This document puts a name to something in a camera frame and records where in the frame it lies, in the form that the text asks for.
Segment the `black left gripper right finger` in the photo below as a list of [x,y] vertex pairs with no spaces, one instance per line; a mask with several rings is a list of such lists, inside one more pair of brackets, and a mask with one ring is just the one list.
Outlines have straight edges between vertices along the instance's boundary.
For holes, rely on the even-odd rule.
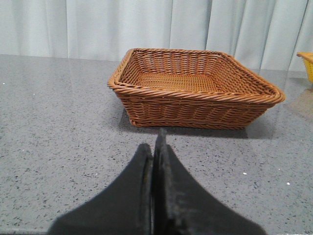
[[153,169],[156,235],[264,235],[265,230],[207,192],[186,170],[159,130]]

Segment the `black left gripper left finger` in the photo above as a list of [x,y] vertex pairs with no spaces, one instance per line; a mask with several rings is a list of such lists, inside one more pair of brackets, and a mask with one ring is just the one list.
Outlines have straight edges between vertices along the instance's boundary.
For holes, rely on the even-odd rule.
[[49,235],[149,235],[153,156],[138,146],[121,174],[100,194],[59,217]]

